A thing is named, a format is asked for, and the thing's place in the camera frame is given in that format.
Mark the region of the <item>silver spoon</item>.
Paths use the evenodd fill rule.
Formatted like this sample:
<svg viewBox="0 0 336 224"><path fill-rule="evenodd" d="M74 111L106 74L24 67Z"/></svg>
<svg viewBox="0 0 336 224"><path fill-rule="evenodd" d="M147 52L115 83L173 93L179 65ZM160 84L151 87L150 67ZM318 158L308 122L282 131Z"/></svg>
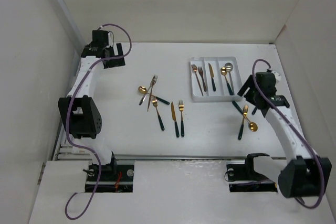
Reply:
<svg viewBox="0 0 336 224"><path fill-rule="evenodd" d="M232 79L232 71L233 71L233 64L228 62L225 64L225 68L229 74L229 78L230 78L230 86L232 88L232 91L234 92L234 84L233 84L233 79Z"/></svg>

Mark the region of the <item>rose gold fork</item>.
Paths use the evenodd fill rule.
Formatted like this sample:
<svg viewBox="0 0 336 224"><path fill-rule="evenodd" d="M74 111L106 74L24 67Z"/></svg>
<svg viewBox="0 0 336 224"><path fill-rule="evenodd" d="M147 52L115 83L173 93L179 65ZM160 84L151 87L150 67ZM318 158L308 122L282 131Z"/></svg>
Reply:
<svg viewBox="0 0 336 224"><path fill-rule="evenodd" d="M199 87L199 89L200 89L201 95L203 96L203 95L204 95L204 94L203 94L203 90L202 90L201 84L200 84L200 82L199 82L199 78L198 78L198 76L197 76L198 68L197 68L197 66L196 66L195 64L192 64L192 65L191 65L191 68L192 68L193 72L195 73L198 87Z"/></svg>
<svg viewBox="0 0 336 224"><path fill-rule="evenodd" d="M203 71L202 67L198 67L198 73L199 73L199 75L201 76L201 79L202 79L203 90L204 90L204 92L206 92L207 91L207 86L206 86L206 83L205 83L205 80L204 80L204 71Z"/></svg>

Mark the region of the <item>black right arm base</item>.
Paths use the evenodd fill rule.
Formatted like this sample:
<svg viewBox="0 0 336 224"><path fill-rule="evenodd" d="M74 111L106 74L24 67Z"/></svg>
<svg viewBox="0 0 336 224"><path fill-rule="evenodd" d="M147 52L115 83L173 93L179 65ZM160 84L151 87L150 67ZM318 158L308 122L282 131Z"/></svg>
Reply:
<svg viewBox="0 0 336 224"><path fill-rule="evenodd" d="M277 193L278 188L264 175L250 173L244 162L226 163L224 179L229 183L230 193Z"/></svg>

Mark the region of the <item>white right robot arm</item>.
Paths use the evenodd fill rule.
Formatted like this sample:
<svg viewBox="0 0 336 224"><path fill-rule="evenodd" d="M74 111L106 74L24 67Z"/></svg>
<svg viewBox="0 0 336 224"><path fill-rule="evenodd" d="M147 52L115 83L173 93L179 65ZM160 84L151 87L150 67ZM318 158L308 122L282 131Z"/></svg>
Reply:
<svg viewBox="0 0 336 224"><path fill-rule="evenodd" d="M267 71L250 75L238 95L260 110L271 125L287 165L279 167L268 154L253 153L245 158L244 175L248 179L274 181L285 198L321 197L328 184L331 162L307 143L297 129L289 102L276 92L276 77Z"/></svg>

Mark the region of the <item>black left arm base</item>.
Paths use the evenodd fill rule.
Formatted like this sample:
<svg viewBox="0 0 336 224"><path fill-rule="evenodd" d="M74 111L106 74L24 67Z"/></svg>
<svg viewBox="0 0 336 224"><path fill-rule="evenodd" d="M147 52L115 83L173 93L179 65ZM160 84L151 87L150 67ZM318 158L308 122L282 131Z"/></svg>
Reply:
<svg viewBox="0 0 336 224"><path fill-rule="evenodd" d="M83 170L87 173L85 192L93 192L97 178L98 165L91 164L88 169ZM121 163L115 168L103 166L101 176L96 189L97 193L132 193L134 179L134 163Z"/></svg>

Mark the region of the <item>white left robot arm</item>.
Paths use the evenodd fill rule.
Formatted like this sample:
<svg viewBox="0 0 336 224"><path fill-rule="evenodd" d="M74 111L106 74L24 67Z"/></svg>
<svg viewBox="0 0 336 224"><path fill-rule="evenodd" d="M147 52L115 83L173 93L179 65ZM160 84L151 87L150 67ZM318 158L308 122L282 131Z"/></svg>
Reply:
<svg viewBox="0 0 336 224"><path fill-rule="evenodd" d="M92 31L92 41L84 46L75 83L58 100L58 108L68 143L85 150L92 158L93 171L105 180L117 176L114 154L97 138L102 130L102 116L93 96L99 76L105 69L125 66L121 43L114 43L113 33L99 27Z"/></svg>

